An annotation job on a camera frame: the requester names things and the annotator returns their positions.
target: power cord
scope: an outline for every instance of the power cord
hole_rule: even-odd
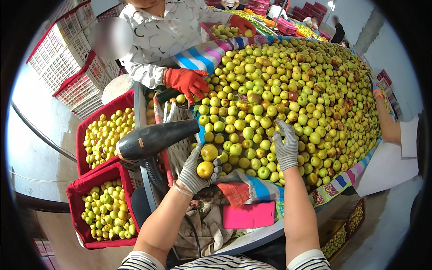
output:
[[[197,241],[197,248],[198,248],[198,258],[201,258],[201,247],[200,247],[200,240],[198,239],[198,234],[197,231],[195,229],[194,224],[192,223],[191,219],[185,215],[184,218],[186,219],[186,222],[188,222],[188,224],[191,226],[192,231],[194,232],[195,235],[195,240]]]

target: black and white striped top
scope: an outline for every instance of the black and white striped top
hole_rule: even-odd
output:
[[[165,270],[165,267],[153,256],[142,251],[133,251],[123,260],[119,270]],[[276,270],[273,266],[251,260],[243,255],[214,255],[196,259],[192,262],[174,267],[176,270],[221,269],[221,270]],[[330,264],[321,250],[312,249],[295,257],[287,270],[329,270]]]

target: smartphone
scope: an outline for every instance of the smartphone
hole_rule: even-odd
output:
[[[274,224],[275,202],[244,204],[234,209],[223,207],[223,227],[225,229],[250,229]]]

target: work glove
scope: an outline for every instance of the work glove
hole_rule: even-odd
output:
[[[192,195],[197,194],[200,190],[210,186],[214,182],[211,179],[202,179],[197,174],[198,158],[200,157],[202,147],[203,145],[198,143],[195,149],[192,150],[177,180],[180,181]]]
[[[240,17],[239,15],[233,15],[229,19],[229,22],[231,23],[231,27],[238,27],[240,29],[240,33],[245,36],[246,30],[250,29],[252,31],[252,37],[255,36],[257,30],[255,29],[255,26],[245,20],[244,18]]]
[[[381,97],[382,99],[384,99],[384,97],[381,94],[381,88],[379,87],[379,82],[376,80],[375,76],[372,76],[372,74],[369,72],[368,72],[368,76],[372,83],[372,92],[374,94],[375,99],[377,99],[377,97]]]
[[[280,170],[285,171],[293,166],[298,166],[297,155],[299,154],[299,142],[295,138],[294,128],[280,119],[276,123],[285,142],[282,143],[282,137],[278,131],[273,132],[274,146],[276,150],[276,159],[280,165]]]
[[[186,95],[186,99],[189,101],[189,105],[194,104],[194,98],[192,94],[198,98],[203,99],[204,94],[201,91],[209,92],[209,83],[206,82],[201,76],[208,76],[209,74],[203,70],[190,70],[181,68],[178,70],[168,68],[164,72],[163,82],[172,88],[177,89]]]

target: red glove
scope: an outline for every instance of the red glove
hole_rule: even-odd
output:
[[[186,95],[189,105],[194,104],[192,94],[198,98],[203,99],[204,94],[201,91],[209,92],[209,83],[206,82],[201,76],[208,76],[209,74],[203,70],[190,70],[181,68],[178,70],[168,68],[164,72],[165,84],[170,84],[172,88],[177,89]]]
[[[252,31],[252,35],[253,35],[252,37],[254,37],[257,32],[253,24],[251,24],[244,18],[240,17],[239,15],[233,15],[229,19],[229,22],[231,23],[232,27],[238,27],[242,35],[245,35],[247,29],[250,29]]]

